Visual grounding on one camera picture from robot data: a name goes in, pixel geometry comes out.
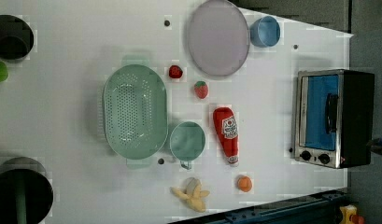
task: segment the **purple plate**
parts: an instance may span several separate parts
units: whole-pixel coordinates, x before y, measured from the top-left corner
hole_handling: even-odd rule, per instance
[[[240,10],[226,0],[210,0],[193,13],[188,47],[196,65],[212,76],[235,73],[246,61],[249,30]]]

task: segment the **orange toy fruit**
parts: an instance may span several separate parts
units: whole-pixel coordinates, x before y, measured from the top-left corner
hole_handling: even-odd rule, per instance
[[[252,189],[252,182],[248,176],[242,176],[237,182],[237,187],[244,192],[249,192]]]

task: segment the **white table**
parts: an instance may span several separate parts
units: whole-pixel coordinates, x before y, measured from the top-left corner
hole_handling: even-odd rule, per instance
[[[290,157],[292,105],[299,70],[348,68],[351,35],[278,18],[279,44],[250,46],[234,75],[203,75],[187,51],[184,27],[204,1],[34,0],[1,1],[0,14],[23,15],[35,30],[27,60],[9,64],[0,84],[0,164],[26,156],[42,162],[54,187],[45,223],[164,223],[347,186],[347,170],[297,162]],[[248,25],[263,16],[244,10]],[[163,26],[168,19],[172,26]],[[169,120],[193,120],[206,132],[206,147],[186,171],[165,146],[149,168],[129,170],[104,138],[101,96],[123,57],[142,55],[165,82]],[[172,81],[179,64],[185,76]],[[198,100],[192,86],[205,80],[210,95]],[[231,105],[239,126],[240,165],[226,165],[211,113]],[[165,158],[165,164],[157,164]],[[235,188],[247,174],[250,193]],[[207,212],[193,212],[170,192],[200,178],[211,191]]]

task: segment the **red ketchup bottle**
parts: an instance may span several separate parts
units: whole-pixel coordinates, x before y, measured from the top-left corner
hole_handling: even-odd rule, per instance
[[[214,125],[226,159],[231,166],[238,166],[238,133],[233,111],[228,107],[221,107],[214,111]]]

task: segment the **oven door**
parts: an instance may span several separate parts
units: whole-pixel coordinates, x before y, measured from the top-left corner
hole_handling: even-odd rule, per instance
[[[339,76],[302,77],[300,146],[335,151]]]

